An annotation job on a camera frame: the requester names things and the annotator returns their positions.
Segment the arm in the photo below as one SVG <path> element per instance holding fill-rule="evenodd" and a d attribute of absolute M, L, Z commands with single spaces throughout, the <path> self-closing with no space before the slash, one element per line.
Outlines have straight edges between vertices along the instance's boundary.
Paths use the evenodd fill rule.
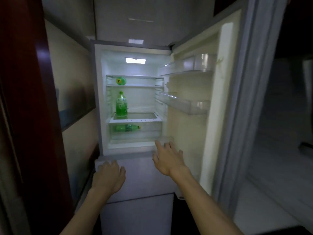
<path fill-rule="evenodd" d="M 164 147 L 156 141 L 157 154 L 153 154 L 155 167 L 169 175 L 178 185 L 202 235 L 243 235 L 238 227 L 222 212 L 184 164 L 182 151 L 177 152 L 172 142 Z"/>
<path fill-rule="evenodd" d="M 99 166 L 92 178 L 92 187 L 80 209 L 69 221 L 60 235 L 89 235 L 96 223 L 101 208 L 110 196 L 118 192 L 125 182 L 125 169 L 116 161 Z"/>

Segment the green bottle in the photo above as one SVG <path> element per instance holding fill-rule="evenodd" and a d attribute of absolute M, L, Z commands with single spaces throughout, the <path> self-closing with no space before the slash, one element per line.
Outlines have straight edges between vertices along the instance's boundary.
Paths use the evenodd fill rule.
<path fill-rule="evenodd" d="M 124 86 L 124 85 L 126 84 L 126 79 L 123 78 L 123 77 L 118 77 L 118 78 L 116 79 L 116 83 L 117 83 L 118 85 Z"/>
<path fill-rule="evenodd" d="M 119 92 L 119 95 L 116 99 L 116 118 L 127 118 L 127 100 L 122 91 Z"/>
<path fill-rule="evenodd" d="M 133 124 L 119 124 L 114 127 L 115 132 L 130 132 L 140 129 L 140 126 Z"/>

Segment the forearm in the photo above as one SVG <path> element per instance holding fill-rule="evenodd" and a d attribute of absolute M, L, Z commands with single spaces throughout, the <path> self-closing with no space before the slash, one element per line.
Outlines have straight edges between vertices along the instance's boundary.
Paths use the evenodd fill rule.
<path fill-rule="evenodd" d="M 109 199 L 109 192 L 99 195 L 93 188 L 60 235 L 90 235 L 101 208 Z"/>
<path fill-rule="evenodd" d="M 237 226 L 222 212 L 202 186 L 193 178 L 187 167 L 171 174 L 179 186 L 191 214 L 202 235 L 242 235 Z"/>

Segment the hand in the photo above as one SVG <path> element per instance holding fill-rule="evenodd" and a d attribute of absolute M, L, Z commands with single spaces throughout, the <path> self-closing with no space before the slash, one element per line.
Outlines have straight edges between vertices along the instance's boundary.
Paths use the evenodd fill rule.
<path fill-rule="evenodd" d="M 155 144 L 158 155 L 154 153 L 152 159 L 156 169 L 158 169 L 163 175 L 169 175 L 172 177 L 175 170 L 186 168 L 182 156 L 183 152 L 182 150 L 177 152 L 174 143 L 165 143 L 164 147 L 159 141 L 155 141 Z"/>
<path fill-rule="evenodd" d="M 112 161 L 112 164 L 105 162 L 94 174 L 91 189 L 96 190 L 103 197 L 110 197 L 121 189 L 126 179 L 125 173 L 125 168 L 119 169 L 116 161 Z"/>

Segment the refrigerator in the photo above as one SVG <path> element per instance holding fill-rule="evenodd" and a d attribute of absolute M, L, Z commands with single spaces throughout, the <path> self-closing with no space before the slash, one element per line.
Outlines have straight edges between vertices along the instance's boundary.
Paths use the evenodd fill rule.
<path fill-rule="evenodd" d="M 92 41 L 95 167 L 117 160 L 126 169 L 123 187 L 100 213 L 103 234 L 171 233 L 174 193 L 183 195 L 155 169 L 154 140 L 174 142 L 195 179 L 233 216 L 285 6 L 286 0 L 238 0 L 172 47 Z M 116 117 L 120 91 L 126 119 Z M 141 128 L 116 130 L 128 124 Z"/>

